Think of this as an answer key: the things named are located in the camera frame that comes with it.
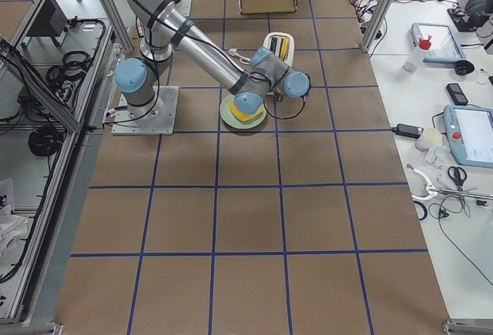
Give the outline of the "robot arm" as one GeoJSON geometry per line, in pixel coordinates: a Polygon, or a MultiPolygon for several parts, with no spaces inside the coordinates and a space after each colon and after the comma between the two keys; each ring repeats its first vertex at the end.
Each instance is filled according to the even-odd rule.
{"type": "Polygon", "coordinates": [[[247,71],[234,63],[176,5],[181,0],[127,0],[144,28],[139,75],[166,69],[173,48],[186,53],[197,65],[227,88],[233,97],[230,110],[237,118],[256,114],[270,92],[293,99],[305,98],[310,78],[298,72],[265,47],[257,50],[247,71]]]}

